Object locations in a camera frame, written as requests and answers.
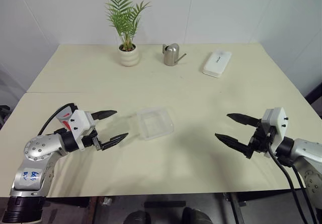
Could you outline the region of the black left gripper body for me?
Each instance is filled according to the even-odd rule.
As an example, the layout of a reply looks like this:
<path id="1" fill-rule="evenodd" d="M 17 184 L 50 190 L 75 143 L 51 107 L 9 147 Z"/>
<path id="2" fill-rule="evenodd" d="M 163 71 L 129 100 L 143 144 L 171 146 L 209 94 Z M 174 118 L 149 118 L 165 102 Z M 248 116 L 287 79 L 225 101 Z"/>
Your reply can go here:
<path id="1" fill-rule="evenodd" d="M 84 147 L 89 147 L 91 145 L 95 146 L 97 150 L 103 150 L 102 142 L 98 138 L 98 133 L 95 129 L 95 120 L 102 120 L 103 112 L 84 112 L 85 129 L 82 131 L 82 142 Z"/>

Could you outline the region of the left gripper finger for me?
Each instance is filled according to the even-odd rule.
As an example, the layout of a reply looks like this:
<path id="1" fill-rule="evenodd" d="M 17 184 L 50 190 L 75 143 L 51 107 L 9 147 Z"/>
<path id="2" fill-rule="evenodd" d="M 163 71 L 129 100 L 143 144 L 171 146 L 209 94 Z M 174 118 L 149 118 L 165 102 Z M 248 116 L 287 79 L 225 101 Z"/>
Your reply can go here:
<path id="1" fill-rule="evenodd" d="M 98 151 L 104 151 L 108 148 L 111 148 L 115 145 L 117 145 L 118 143 L 120 143 L 124 138 L 126 138 L 128 136 L 128 133 L 123 133 L 120 135 L 117 135 L 113 138 L 111 138 L 109 141 L 107 142 L 101 142 L 98 138 L 97 138 L 97 150 Z"/>
<path id="2" fill-rule="evenodd" d="M 92 118 L 94 120 L 103 120 L 105 118 L 111 117 L 112 115 L 114 115 L 116 113 L 117 113 L 117 111 L 115 111 L 115 110 L 98 111 L 98 112 L 92 113 Z"/>

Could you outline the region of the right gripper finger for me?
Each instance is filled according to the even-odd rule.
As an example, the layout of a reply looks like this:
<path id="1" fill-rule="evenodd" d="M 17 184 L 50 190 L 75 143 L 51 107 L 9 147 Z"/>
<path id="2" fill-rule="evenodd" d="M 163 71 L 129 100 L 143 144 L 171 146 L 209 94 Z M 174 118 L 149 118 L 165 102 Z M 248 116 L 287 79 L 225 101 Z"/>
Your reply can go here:
<path id="1" fill-rule="evenodd" d="M 215 136 L 226 146 L 232 148 L 242 154 L 244 154 L 248 159 L 252 156 L 252 151 L 248 145 L 240 143 L 237 139 L 230 137 L 228 135 L 216 133 Z"/>
<path id="2" fill-rule="evenodd" d="M 260 119 L 257 119 L 248 115 L 240 114 L 240 113 L 228 113 L 227 117 L 231 118 L 232 120 L 240 124 L 250 125 L 253 127 L 258 127 L 258 125 L 261 122 Z"/>

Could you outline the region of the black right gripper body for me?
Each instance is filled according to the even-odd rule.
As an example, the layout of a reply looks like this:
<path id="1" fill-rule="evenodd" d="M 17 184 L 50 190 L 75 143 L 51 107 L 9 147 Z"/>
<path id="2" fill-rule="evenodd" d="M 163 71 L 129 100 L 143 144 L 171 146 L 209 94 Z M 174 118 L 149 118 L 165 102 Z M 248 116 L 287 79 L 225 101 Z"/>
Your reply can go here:
<path id="1" fill-rule="evenodd" d="M 276 128 L 269 124 L 262 124 L 262 120 L 259 119 L 256 130 L 248 144 L 248 159 L 252 157 L 254 152 L 268 153 L 268 144 L 272 144 L 275 135 Z"/>

